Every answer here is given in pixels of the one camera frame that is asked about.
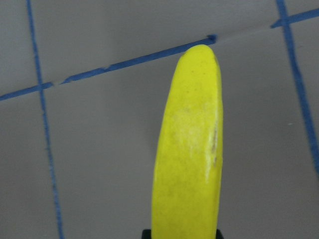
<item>gray wall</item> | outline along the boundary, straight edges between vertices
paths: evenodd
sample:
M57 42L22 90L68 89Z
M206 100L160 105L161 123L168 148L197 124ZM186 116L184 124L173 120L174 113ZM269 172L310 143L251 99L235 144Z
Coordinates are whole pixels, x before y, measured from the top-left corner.
M286 0L289 14L319 7ZM218 34L226 239L319 238L319 182L274 0L32 1L44 82ZM291 25L319 128L319 17ZM181 54L45 90L67 239L138 239ZM23 0L0 1L0 95L37 84ZM39 93L0 102L0 238L57 239Z

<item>black base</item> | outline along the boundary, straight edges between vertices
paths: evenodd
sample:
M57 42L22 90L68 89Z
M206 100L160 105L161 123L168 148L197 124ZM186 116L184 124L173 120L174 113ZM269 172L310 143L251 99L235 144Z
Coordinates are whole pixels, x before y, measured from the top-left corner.
M151 229L143 230L142 239L152 239L151 238ZM219 229L217 229L217 231L216 231L216 239L224 239L224 237L221 234L221 231Z

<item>banana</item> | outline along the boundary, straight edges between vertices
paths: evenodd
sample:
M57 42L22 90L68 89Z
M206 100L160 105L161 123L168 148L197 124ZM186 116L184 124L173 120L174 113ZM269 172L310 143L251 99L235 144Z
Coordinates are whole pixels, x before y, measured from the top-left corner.
M220 70L206 45L178 61L156 156L152 239L214 239L222 171Z

